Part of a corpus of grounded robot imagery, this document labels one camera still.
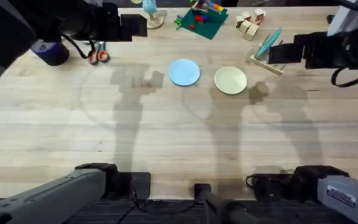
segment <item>wooden block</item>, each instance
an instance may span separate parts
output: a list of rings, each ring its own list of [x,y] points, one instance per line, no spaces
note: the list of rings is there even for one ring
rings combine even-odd
[[[266,16],[266,12],[261,10],[261,9],[255,9],[255,23],[257,25],[260,25],[260,23],[263,22],[263,20],[265,19],[265,16]]]
[[[249,26],[247,32],[242,36],[242,38],[248,41],[252,41],[258,29],[259,29],[258,25],[251,24],[251,26]]]
[[[251,14],[249,14],[248,11],[242,12],[241,16],[244,18],[244,20],[247,20],[247,21],[251,20]]]
[[[244,21],[244,22],[242,22],[242,24],[240,26],[240,31],[243,33],[246,33],[250,26],[252,26],[252,23],[250,23],[248,21]]]
[[[276,67],[274,65],[270,65],[265,61],[258,60],[258,59],[255,58],[254,55],[251,55],[250,58],[256,65],[259,65],[262,68],[265,68],[265,69],[267,69],[267,70],[269,70],[269,71],[271,71],[271,72],[273,72],[273,73],[275,73],[277,75],[283,75],[283,73],[284,73],[284,70],[281,70],[280,68],[278,68],[278,67]]]
[[[263,11],[262,9],[255,9],[255,16],[259,16],[259,15],[263,15],[263,16],[266,16],[266,12]]]
[[[242,16],[236,16],[236,28],[240,28],[240,26],[244,20],[245,19]]]

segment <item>pale yellow plate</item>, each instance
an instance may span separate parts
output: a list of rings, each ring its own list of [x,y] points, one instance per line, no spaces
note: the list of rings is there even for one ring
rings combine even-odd
[[[140,4],[142,3],[143,0],[131,0],[131,2],[135,3],[135,4]]]
[[[225,94],[238,94],[247,87],[247,77],[236,67],[220,68],[214,77],[216,87]]]

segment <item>cable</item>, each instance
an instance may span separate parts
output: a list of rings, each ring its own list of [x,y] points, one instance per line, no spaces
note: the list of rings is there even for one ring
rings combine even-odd
[[[179,211],[173,211],[173,212],[150,211],[150,210],[147,210],[145,208],[142,208],[142,206],[138,202],[135,202],[135,206],[141,212],[147,213],[149,215],[157,215],[157,216],[159,216],[159,215],[179,215],[179,214],[182,214],[182,213],[186,213],[186,212],[190,211],[191,209],[193,209],[193,207],[195,206],[195,203],[192,202],[191,205],[187,206],[186,208],[183,208],[183,209],[181,209]]]
[[[282,184],[280,181],[277,181],[275,179],[271,179],[271,178],[267,178],[267,177],[261,177],[261,176],[257,176],[255,174],[252,174],[252,175],[247,176],[247,178],[246,178],[246,185],[247,185],[247,187],[249,187],[252,190],[254,189],[254,186],[252,184],[248,183],[248,180],[250,178],[259,178],[259,179],[267,180],[267,181],[272,182],[272,183],[277,183],[277,184],[280,184],[280,185]]]
[[[356,3],[349,2],[347,0],[337,0],[337,2],[340,6],[346,7],[351,10],[358,11],[358,4],[356,4]]]
[[[173,211],[173,212],[150,211],[150,210],[145,209],[143,206],[144,205],[150,205],[150,204],[153,204],[155,202],[145,203],[144,205],[141,205],[139,203],[138,199],[137,199],[136,191],[134,190],[133,186],[130,186],[130,188],[131,188],[131,198],[133,199],[133,203],[135,204],[135,207],[137,209],[139,209],[141,212],[147,213],[149,215],[156,215],[156,216],[159,216],[159,215],[179,215],[179,214],[186,213],[186,212],[190,211],[196,205],[195,201],[192,201],[191,205],[189,205],[188,207],[183,208],[183,209],[181,209],[179,211]]]
[[[127,217],[128,214],[130,214],[130,212],[131,212],[134,208],[136,208],[135,205],[132,206],[125,214],[123,214],[123,215],[118,219],[118,221],[116,222],[116,224],[120,224],[120,223],[125,219],[125,217]]]
[[[354,85],[358,84],[358,78],[356,78],[356,79],[353,80],[353,81],[349,81],[349,82],[347,82],[347,83],[337,84],[337,77],[338,77],[339,73],[340,73],[341,71],[343,71],[344,69],[345,69],[345,68],[339,68],[339,69],[337,69],[337,70],[333,73],[333,75],[332,75],[332,77],[331,77],[331,83],[332,83],[334,86],[338,86],[338,87],[340,87],[340,88],[346,88],[346,87],[350,87],[350,86],[354,86]]]
[[[91,45],[91,50],[88,52],[88,56],[84,54],[84,52],[80,49],[80,47],[74,42],[74,40],[69,37],[67,34],[62,34],[62,37],[64,37],[69,43],[71,43],[75,49],[77,49],[78,53],[80,54],[81,58],[87,59],[92,55],[92,53],[96,50],[96,47],[94,46],[93,41],[89,40],[89,44]]]

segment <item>wooden table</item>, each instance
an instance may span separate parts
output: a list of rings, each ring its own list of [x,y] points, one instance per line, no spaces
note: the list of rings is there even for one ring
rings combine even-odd
[[[229,9],[213,40],[175,30],[174,18],[186,10],[168,9],[148,38],[108,43],[108,64],[89,65],[68,43],[71,57],[60,67],[31,52],[17,59],[0,79],[0,197],[87,162],[152,173],[152,198],[191,198],[197,182],[246,198],[245,176],[302,164],[329,164],[358,179],[358,86],[332,86],[332,70],[289,65],[279,77],[247,61],[280,26],[285,42],[326,30],[336,8],[266,8],[253,42],[234,27],[235,16],[252,8]],[[170,81],[168,66],[179,58],[201,67],[196,85]],[[246,91],[217,90],[213,75],[222,66],[247,74]],[[355,76],[344,72],[341,80]]]

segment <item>gray robot arm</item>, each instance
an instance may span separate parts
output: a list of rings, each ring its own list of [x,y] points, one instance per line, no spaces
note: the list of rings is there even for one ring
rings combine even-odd
[[[60,179],[0,200],[0,223],[63,223],[101,197],[128,198],[133,190],[137,198],[148,198],[150,173],[118,172],[111,164],[84,164]]]
[[[293,174],[253,174],[257,200],[312,200],[358,223],[358,181],[332,166],[299,166]]]
[[[319,179],[317,198],[323,205],[358,223],[358,180],[343,175]]]

